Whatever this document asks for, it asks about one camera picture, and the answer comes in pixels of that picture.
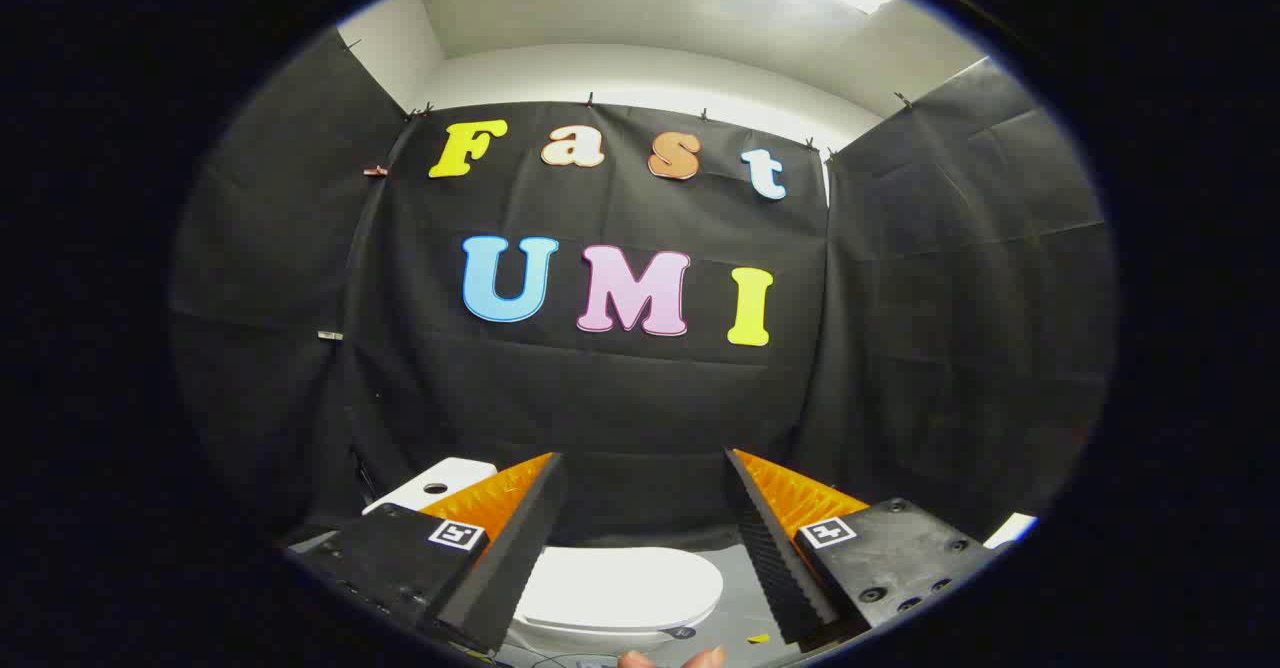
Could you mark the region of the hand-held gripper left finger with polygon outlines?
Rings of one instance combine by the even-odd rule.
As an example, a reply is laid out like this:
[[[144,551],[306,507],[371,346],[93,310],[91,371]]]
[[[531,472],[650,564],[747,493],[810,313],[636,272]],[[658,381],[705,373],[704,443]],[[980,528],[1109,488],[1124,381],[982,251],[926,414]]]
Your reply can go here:
[[[404,631],[493,654],[566,494],[564,458],[549,450],[429,507],[375,507],[294,558]]]

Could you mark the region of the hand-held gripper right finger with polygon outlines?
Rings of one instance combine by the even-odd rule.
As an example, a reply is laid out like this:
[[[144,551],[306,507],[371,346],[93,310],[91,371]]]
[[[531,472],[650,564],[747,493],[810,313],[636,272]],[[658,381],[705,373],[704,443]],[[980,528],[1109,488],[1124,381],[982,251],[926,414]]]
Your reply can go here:
[[[782,639],[803,649],[895,627],[1001,554],[902,498],[868,504],[736,448],[724,463],[765,601]]]

